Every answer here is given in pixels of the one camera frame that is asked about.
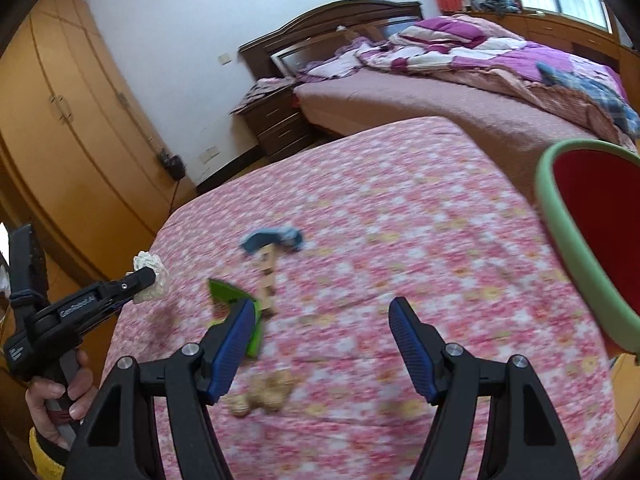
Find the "left hand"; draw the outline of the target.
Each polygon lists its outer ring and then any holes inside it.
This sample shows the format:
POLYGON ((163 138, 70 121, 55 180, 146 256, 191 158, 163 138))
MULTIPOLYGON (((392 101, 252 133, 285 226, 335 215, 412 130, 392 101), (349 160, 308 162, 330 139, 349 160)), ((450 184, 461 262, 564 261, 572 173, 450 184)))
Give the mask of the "left hand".
POLYGON ((69 451, 72 444, 59 431, 58 426, 50 419, 47 410, 47 402, 57 401, 63 394, 67 394, 73 405, 68 412, 76 422, 83 420, 91 408, 96 397, 96 386, 93 385, 93 372, 89 368, 89 357, 84 350, 76 351, 76 360, 79 365, 74 378, 64 387, 48 378, 35 377, 30 383, 25 394, 26 404, 35 430, 49 442, 69 451))

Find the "yellow sleeve forearm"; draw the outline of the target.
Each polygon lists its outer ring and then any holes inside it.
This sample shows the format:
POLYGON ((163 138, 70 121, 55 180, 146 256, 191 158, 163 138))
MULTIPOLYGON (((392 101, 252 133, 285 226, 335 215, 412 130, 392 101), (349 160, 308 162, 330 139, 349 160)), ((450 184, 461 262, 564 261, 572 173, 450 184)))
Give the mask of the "yellow sleeve forearm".
POLYGON ((32 428, 29 431, 29 448, 30 452, 32 452, 32 459, 34 460, 38 478, 42 480, 62 480, 65 467, 46 452, 46 449, 41 445, 42 442, 47 442, 47 439, 43 439, 38 434, 37 429, 32 428))

